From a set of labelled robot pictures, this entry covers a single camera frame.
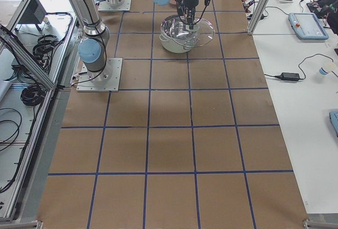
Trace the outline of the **glass pot lid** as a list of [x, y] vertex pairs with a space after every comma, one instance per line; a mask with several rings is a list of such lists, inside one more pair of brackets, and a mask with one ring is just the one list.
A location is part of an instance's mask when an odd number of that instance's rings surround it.
[[184, 24], [183, 21], [178, 20], [170, 26], [168, 35], [174, 42], [183, 46], [184, 49], [193, 49], [211, 42], [215, 35], [215, 29], [213, 25], [205, 19], [200, 19], [200, 21], [193, 26], [189, 26]]

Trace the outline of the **pale green cooking pot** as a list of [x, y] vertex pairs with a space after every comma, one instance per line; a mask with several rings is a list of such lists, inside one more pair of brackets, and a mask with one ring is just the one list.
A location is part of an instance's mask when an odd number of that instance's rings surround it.
[[170, 26], [175, 22], [180, 20], [178, 15], [171, 15], [166, 17], [161, 23], [161, 34], [159, 36], [162, 46], [169, 52], [172, 53], [185, 53], [192, 49], [184, 49], [183, 46], [177, 44], [173, 39], [168, 35]]

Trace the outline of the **black power adapter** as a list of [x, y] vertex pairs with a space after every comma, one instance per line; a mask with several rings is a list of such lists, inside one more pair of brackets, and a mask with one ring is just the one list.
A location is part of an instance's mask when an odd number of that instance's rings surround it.
[[280, 75], [275, 76], [275, 78], [284, 80], [284, 81], [299, 81], [301, 80], [298, 73], [293, 72], [282, 72]]

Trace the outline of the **blue teach pendant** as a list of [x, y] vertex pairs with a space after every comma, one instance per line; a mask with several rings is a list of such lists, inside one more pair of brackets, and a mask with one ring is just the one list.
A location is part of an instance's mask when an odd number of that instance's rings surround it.
[[290, 13], [288, 20], [301, 40], [327, 40], [327, 32], [314, 13]]

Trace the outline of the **brown paper table mat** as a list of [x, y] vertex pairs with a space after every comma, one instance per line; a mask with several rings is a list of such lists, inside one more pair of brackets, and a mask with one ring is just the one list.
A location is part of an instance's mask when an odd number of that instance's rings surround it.
[[68, 92], [44, 228], [302, 228], [305, 208], [241, 0], [198, 14], [214, 39], [166, 51], [172, 5], [103, 13], [116, 93]]

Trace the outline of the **paper cup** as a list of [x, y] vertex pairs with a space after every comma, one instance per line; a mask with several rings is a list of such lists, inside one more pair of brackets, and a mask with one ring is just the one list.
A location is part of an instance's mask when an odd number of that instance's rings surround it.
[[319, 69], [319, 73], [325, 76], [332, 72], [334, 69], [336, 69], [336, 64], [334, 62], [327, 62], [323, 64], [323, 66]]

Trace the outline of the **grey box on floor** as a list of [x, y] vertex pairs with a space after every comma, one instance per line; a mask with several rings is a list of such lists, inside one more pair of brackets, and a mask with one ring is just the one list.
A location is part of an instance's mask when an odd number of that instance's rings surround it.
[[39, 27], [46, 16], [46, 10], [39, 0], [30, 0], [27, 8], [25, 9], [19, 24], [34, 24], [38, 31], [42, 31]]

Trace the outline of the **aluminium frame post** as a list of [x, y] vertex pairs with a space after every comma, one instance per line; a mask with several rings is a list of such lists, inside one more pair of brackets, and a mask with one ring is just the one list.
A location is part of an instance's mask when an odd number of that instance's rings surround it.
[[248, 25], [248, 34], [253, 35], [255, 28], [257, 27], [258, 22], [261, 20], [261, 16], [263, 14], [263, 11], [267, 5], [269, 0], [259, 0], [258, 5], [255, 8], [255, 11], [253, 13], [253, 16], [251, 18], [251, 21]]

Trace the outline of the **aluminium frame rail left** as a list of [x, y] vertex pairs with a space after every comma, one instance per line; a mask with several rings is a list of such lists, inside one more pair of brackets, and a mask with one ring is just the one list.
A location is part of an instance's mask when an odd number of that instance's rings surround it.
[[40, 83], [47, 89], [53, 90], [56, 84], [50, 79], [45, 70], [35, 61], [34, 57], [26, 50], [20, 40], [10, 30], [1, 24], [1, 39], [5, 46], [12, 52], [17, 62], [29, 70]]

